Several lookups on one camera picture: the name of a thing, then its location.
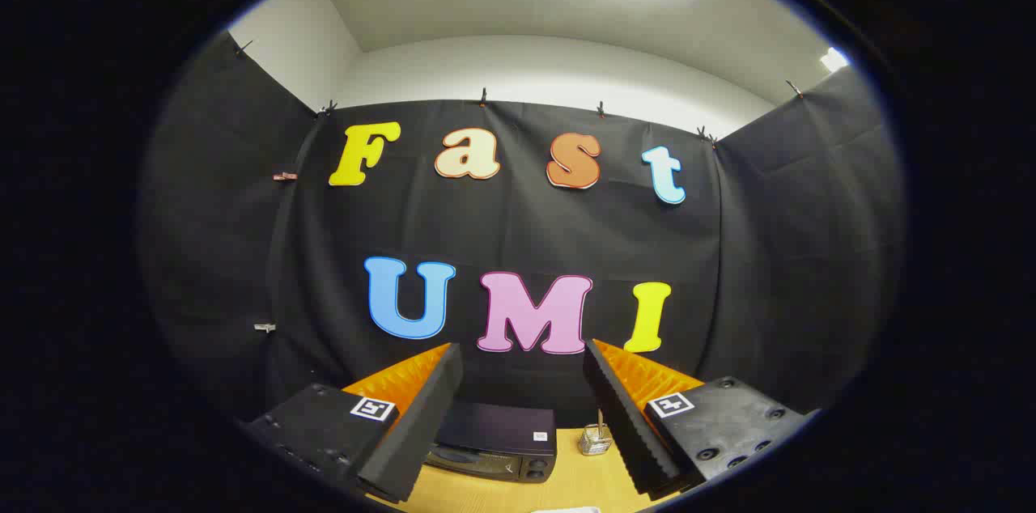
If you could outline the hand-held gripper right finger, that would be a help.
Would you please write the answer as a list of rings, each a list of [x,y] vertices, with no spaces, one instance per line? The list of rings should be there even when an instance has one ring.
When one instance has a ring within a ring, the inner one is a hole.
[[[634,487],[652,501],[753,464],[818,415],[739,378],[698,380],[599,340],[586,344],[584,375]]]

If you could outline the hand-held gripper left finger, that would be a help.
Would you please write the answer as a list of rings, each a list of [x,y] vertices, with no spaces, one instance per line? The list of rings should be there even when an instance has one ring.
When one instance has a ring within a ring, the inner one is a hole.
[[[461,348],[447,343],[346,388],[308,384],[243,429],[337,494],[404,502],[462,378]]]

